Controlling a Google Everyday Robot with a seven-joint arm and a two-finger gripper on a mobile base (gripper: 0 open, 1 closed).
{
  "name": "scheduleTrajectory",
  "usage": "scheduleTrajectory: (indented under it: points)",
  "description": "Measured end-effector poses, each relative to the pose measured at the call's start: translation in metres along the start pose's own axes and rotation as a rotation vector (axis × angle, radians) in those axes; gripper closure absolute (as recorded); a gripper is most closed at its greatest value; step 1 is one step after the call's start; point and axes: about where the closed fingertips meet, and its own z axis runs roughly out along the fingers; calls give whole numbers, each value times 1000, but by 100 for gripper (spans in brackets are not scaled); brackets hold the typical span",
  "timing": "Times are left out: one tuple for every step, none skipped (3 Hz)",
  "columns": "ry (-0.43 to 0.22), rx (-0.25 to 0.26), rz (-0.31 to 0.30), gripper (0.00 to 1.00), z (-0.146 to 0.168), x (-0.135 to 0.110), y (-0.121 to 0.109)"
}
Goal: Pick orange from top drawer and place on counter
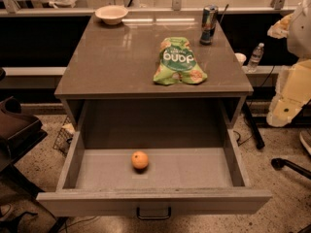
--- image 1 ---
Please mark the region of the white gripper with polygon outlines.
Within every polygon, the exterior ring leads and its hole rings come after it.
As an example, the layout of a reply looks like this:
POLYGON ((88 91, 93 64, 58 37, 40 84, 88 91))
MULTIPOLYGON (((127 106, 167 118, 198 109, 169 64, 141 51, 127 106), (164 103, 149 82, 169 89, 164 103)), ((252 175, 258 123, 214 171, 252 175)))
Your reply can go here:
MULTIPOLYGON (((267 35, 276 39, 287 38, 292 17, 292 14, 282 17, 268 29, 267 35)), ((311 101, 311 60, 299 61, 292 67, 283 66, 275 91, 266 121, 270 126, 283 127, 311 101)))

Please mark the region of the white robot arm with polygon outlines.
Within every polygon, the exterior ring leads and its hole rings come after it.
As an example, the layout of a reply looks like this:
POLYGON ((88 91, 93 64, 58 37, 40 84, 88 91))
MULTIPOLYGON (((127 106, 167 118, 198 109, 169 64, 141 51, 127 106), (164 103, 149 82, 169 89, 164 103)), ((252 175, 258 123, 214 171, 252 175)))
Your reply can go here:
POLYGON ((268 35, 286 37, 288 51, 298 57, 292 67, 281 68, 266 117, 270 126, 283 127, 311 100, 311 0, 300 2, 292 14, 270 27, 268 35))

